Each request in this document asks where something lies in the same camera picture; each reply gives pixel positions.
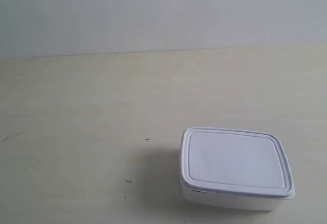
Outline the white lidded plastic container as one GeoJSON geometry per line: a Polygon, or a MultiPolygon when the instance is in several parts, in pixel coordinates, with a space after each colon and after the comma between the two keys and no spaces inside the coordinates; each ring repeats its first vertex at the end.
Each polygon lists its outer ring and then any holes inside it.
{"type": "Polygon", "coordinates": [[[272,211],[295,196],[280,140],[269,133],[196,127],[184,131],[179,174],[190,202],[272,211]]]}

